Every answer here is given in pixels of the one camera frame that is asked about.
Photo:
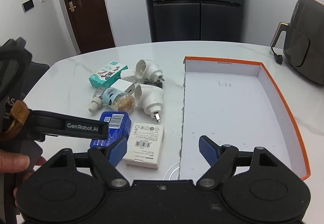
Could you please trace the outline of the person's left hand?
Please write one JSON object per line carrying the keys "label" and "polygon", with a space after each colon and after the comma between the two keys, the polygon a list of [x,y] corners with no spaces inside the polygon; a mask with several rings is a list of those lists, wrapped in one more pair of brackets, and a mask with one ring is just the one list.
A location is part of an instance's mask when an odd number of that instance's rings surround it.
{"label": "person's left hand", "polygon": [[[46,159],[42,156],[39,157],[38,161],[35,163],[36,166],[42,166],[46,163]],[[7,151],[1,150],[1,174],[17,174],[19,172],[23,172],[28,169],[30,165],[30,158],[27,155],[19,154],[19,153],[10,153]],[[32,174],[32,171],[27,171],[22,176],[21,181],[27,180]],[[3,201],[8,201],[10,205],[13,205],[13,199],[15,199],[15,208],[18,208],[18,204],[16,202],[16,193],[18,191],[18,187],[16,182],[14,182],[15,188],[12,187],[12,182],[9,183],[9,191],[12,192],[11,195],[6,195],[6,199]],[[5,186],[1,183],[1,189],[3,195],[5,195]]]}

